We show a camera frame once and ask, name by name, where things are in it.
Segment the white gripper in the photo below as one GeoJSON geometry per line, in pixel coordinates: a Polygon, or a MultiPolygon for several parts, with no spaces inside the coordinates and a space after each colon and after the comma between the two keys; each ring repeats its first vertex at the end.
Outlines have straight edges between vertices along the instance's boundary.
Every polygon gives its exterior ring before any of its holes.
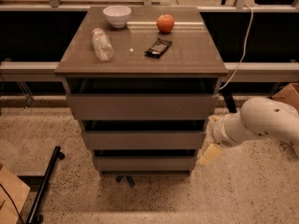
{"type": "MultiPolygon", "coordinates": [[[[223,147],[236,147],[241,144],[237,139],[239,131],[240,115],[229,114],[224,117],[211,115],[208,117],[211,123],[216,123],[212,130],[213,140],[223,147]]],[[[199,159],[201,165],[208,165],[215,161],[223,152],[223,148],[217,144],[210,143],[202,152],[199,159]]]]}

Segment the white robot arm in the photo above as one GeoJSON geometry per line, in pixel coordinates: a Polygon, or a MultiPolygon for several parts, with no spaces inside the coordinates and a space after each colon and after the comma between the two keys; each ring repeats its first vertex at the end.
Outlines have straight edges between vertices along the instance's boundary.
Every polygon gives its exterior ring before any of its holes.
{"type": "Polygon", "coordinates": [[[248,99],[237,113],[219,118],[211,132],[211,142],[202,151],[199,163],[215,161],[225,148],[249,140],[275,137],[291,145],[299,156],[299,115],[291,105],[263,97],[248,99]]]}

